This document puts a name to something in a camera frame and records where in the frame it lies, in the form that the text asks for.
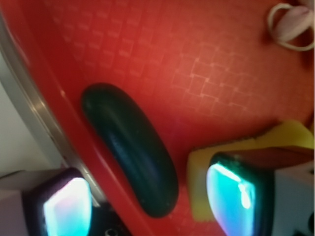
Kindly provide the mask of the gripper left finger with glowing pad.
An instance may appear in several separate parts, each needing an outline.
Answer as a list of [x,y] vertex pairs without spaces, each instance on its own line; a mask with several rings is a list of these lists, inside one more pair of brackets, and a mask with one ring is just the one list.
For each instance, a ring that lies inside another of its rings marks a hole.
[[2,236],[87,236],[92,208],[89,183],[76,168],[0,175]]

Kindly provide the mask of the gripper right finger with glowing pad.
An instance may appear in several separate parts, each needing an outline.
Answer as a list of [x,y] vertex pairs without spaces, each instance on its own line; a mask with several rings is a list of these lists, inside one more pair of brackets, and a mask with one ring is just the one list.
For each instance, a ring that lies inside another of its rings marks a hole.
[[206,174],[214,218],[228,236],[312,236],[314,168],[310,148],[217,152]]

